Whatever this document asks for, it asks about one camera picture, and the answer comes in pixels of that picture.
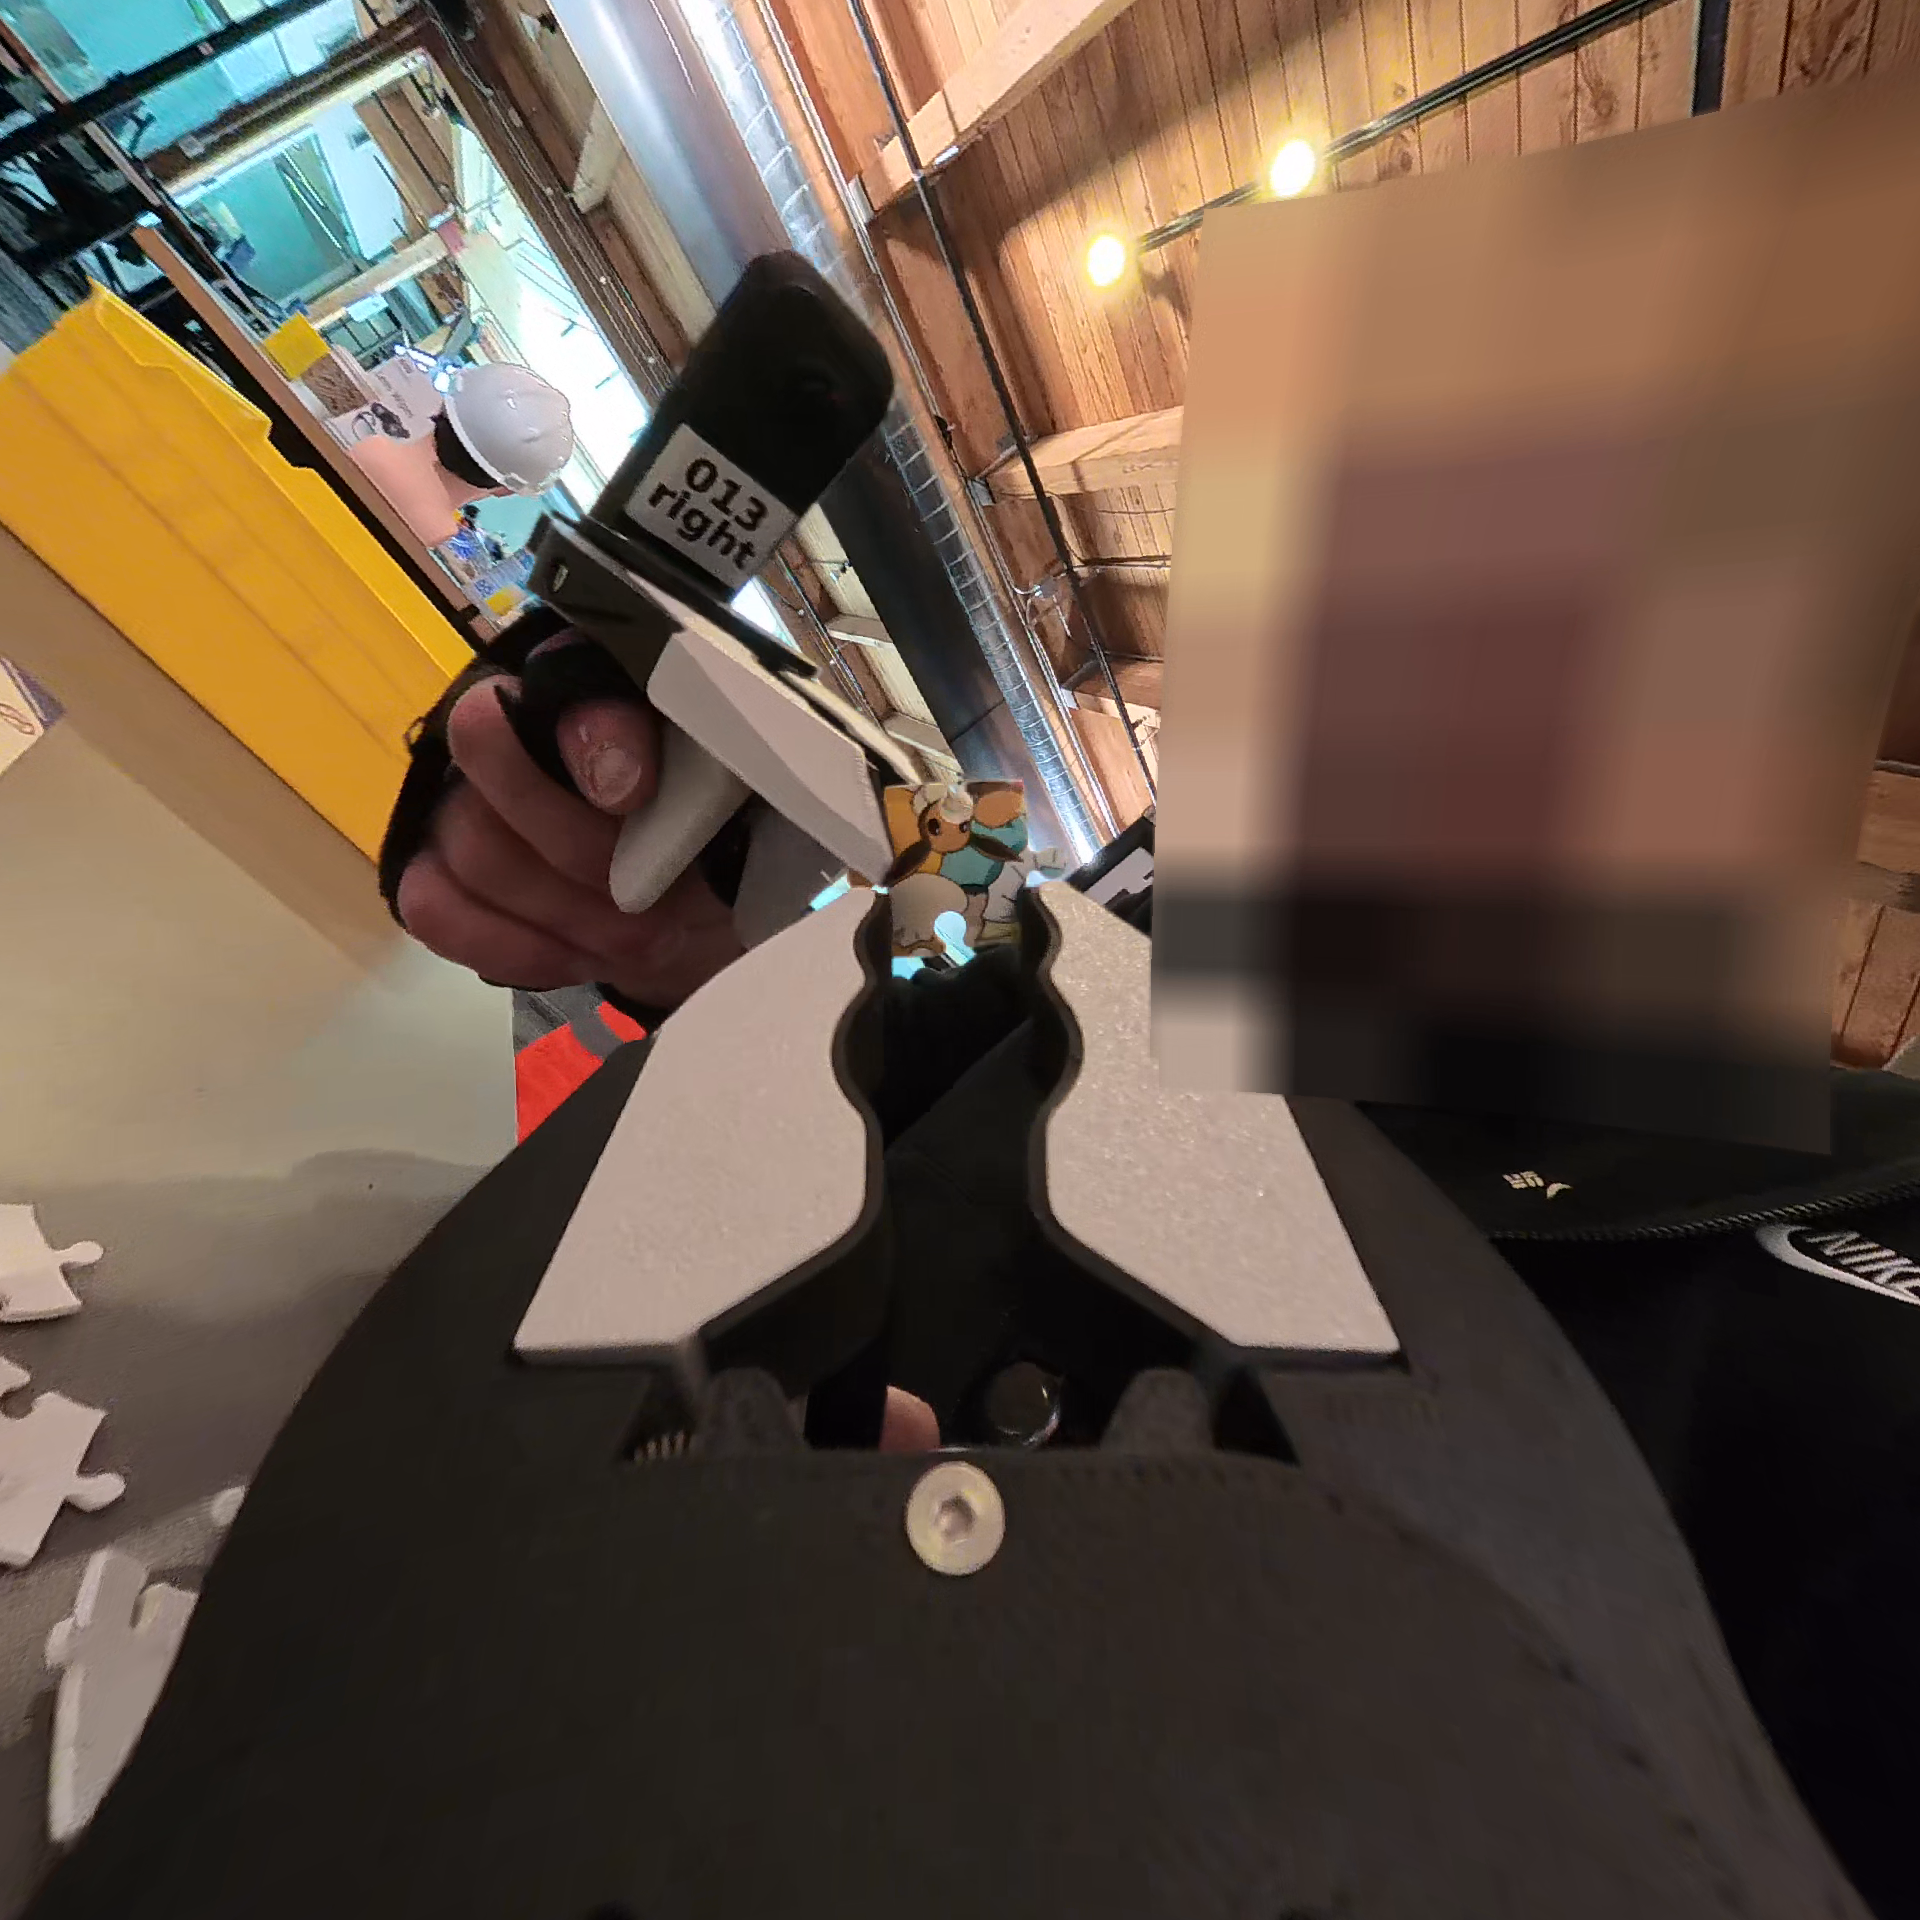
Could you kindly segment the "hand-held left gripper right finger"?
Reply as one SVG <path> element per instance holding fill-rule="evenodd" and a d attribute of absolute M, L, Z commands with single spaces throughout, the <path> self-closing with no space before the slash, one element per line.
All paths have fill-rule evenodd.
<path fill-rule="evenodd" d="M 1402 1358 L 1281 1096 L 1167 1087 L 1148 1046 L 1148 946 L 1067 883 L 1025 898 L 1035 1037 L 1062 1064 L 1029 1188 L 1080 1271 L 1223 1362 L 1358 1371 Z"/>

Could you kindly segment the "colourful joined puzzle pieces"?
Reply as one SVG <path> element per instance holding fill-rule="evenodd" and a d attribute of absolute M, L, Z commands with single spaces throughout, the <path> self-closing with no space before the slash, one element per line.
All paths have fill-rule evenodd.
<path fill-rule="evenodd" d="M 960 965 L 1021 937 L 1018 898 L 1067 873 L 1035 841 L 1021 781 L 922 781 L 880 791 L 893 960 Z"/>

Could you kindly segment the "person's right hand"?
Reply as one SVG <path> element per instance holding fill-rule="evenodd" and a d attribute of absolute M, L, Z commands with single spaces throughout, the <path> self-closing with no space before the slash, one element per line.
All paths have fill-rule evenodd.
<path fill-rule="evenodd" d="M 600 986 L 666 1015 L 741 957 L 734 907 L 695 869 L 657 904 L 612 899 L 612 856 L 661 791 L 654 714 L 625 694 L 561 711 L 550 747 L 517 735 L 521 678 L 463 676 L 425 722 L 378 890 L 430 954 L 491 986 Z"/>

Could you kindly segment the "white puzzle piece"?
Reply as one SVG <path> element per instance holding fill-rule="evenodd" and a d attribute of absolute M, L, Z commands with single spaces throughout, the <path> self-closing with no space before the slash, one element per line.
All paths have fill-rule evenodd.
<path fill-rule="evenodd" d="M 58 1682 L 44 1783 L 54 1846 L 86 1830 L 132 1757 L 195 1608 L 195 1592 L 150 1582 L 150 1569 L 128 1553 L 100 1550 L 86 1561 L 67 1613 L 44 1640 L 44 1665 Z"/>
<path fill-rule="evenodd" d="M 102 1513 L 125 1494 L 116 1471 L 91 1471 L 86 1451 L 108 1411 L 37 1394 L 24 1412 L 3 1415 L 3 1569 L 28 1569 L 66 1507 Z"/>
<path fill-rule="evenodd" d="M 3 1324 L 31 1327 L 85 1311 L 71 1267 L 91 1267 L 104 1249 L 94 1240 L 53 1246 L 31 1204 L 3 1204 Z"/>

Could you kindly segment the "grey metal duct pipe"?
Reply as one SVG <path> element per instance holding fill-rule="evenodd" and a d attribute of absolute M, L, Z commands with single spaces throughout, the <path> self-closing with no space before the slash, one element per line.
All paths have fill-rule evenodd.
<path fill-rule="evenodd" d="M 1035 827 L 1070 856 L 1100 852 L 1118 831 L 1106 795 L 988 557 L 893 298 L 757 6 L 551 14 L 710 299 L 754 256 L 789 251 L 872 331 L 893 402 L 821 499 L 831 540 L 960 766 L 1025 781 Z"/>

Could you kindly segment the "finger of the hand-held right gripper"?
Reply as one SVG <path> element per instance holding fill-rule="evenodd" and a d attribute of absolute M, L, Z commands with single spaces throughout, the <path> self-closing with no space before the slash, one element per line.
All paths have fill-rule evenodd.
<path fill-rule="evenodd" d="M 668 890 L 750 799 L 875 879 L 891 857 L 883 789 L 899 741 L 789 649 L 725 628 L 675 628 L 645 699 L 663 722 L 661 783 L 645 807 L 645 887 Z"/>
<path fill-rule="evenodd" d="M 734 937 L 741 949 L 767 945 L 826 899 L 871 879 L 789 820 L 750 820 L 734 890 Z"/>

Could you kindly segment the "orange object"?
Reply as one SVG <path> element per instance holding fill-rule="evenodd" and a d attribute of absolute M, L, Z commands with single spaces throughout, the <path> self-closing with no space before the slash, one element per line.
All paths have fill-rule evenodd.
<path fill-rule="evenodd" d="M 621 1046 L 647 1027 L 600 990 L 512 993 L 515 1140 L 528 1140 Z"/>

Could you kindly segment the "stack of yellow bins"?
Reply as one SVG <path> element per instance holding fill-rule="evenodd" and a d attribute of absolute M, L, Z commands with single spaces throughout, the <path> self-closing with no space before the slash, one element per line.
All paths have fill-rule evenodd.
<path fill-rule="evenodd" d="M 94 286 L 3 376 L 3 520 L 359 856 L 455 627 L 267 419 Z"/>

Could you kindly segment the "white printed card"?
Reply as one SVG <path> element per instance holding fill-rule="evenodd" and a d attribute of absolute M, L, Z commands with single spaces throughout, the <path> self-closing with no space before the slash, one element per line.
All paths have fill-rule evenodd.
<path fill-rule="evenodd" d="M 66 707 L 24 665 L 3 657 L 0 768 L 7 773 L 61 722 Z"/>

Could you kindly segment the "person's black sweatshirt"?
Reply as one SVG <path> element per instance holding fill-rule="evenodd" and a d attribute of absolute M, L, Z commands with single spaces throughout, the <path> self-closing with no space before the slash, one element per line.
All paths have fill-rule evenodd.
<path fill-rule="evenodd" d="M 891 978 L 888 1371 L 941 1440 L 1092 1448 L 1146 1333 L 1035 1300 L 1021 965 Z M 1365 1106 L 1535 1298 L 1652 1471 L 1740 1687 L 1873 1916 L 1916 1912 L 1914 1083 L 1835 1069 L 1834 1152 Z"/>

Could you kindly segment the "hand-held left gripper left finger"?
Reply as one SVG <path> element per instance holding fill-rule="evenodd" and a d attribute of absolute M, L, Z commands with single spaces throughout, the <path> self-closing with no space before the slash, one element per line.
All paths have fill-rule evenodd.
<path fill-rule="evenodd" d="M 533 1369 L 637 1366 L 695 1400 L 821 1388 L 883 1327 L 883 895 L 806 911 L 651 1037 L 515 1329 Z"/>

